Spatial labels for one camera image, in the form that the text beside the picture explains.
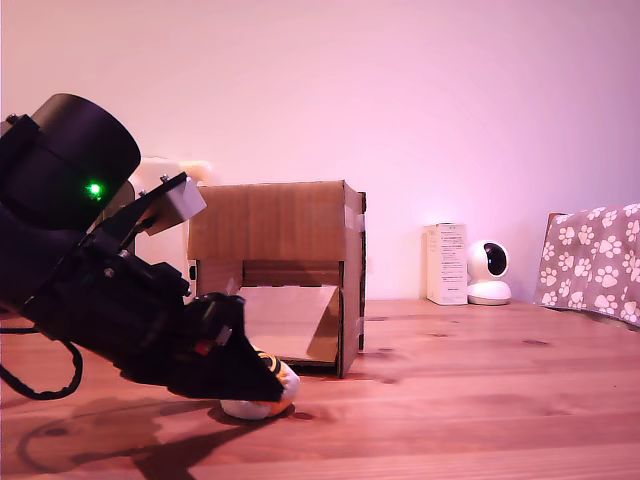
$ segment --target wooden table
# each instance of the wooden table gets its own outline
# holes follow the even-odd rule
[[[640,478],[637,333],[522,304],[367,315],[348,378],[303,377],[271,421],[128,383],[91,354],[67,399],[3,388],[2,478]],[[39,335],[3,337],[2,361],[38,390],[71,375]]]

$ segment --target red marking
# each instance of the red marking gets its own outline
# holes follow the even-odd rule
[[[202,355],[203,357],[206,357],[211,351],[212,346],[213,344],[210,341],[202,341],[196,344],[194,350],[196,353]]]

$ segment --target cardboard box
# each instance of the cardboard box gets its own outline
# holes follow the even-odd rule
[[[421,296],[439,305],[467,303],[466,226],[439,223],[422,234],[423,282]]]
[[[200,192],[188,251],[197,294],[243,296],[250,341],[344,376],[364,335],[365,194],[344,181]]]

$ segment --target black cable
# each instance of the black cable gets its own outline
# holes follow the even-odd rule
[[[16,334],[26,334],[26,333],[36,333],[30,332],[27,330],[33,330],[31,328],[2,328],[0,329],[0,333],[16,333]],[[73,374],[73,378],[71,382],[66,387],[58,390],[57,392],[35,392],[29,386],[25,385],[15,377],[9,370],[4,368],[2,364],[0,364],[0,378],[4,380],[7,385],[9,385],[13,390],[18,392],[20,395],[27,397],[31,400],[58,400],[60,398],[68,397],[73,392],[75,392],[80,386],[80,382],[82,380],[82,354],[76,348],[74,344],[71,342],[62,342],[62,344],[67,347],[67,350],[71,352],[73,355],[73,366],[75,367],[75,372]]]

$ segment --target camera lens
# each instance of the camera lens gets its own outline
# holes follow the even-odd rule
[[[501,275],[507,268],[507,255],[504,250],[495,243],[485,243],[484,251],[487,253],[489,272],[492,275]]]

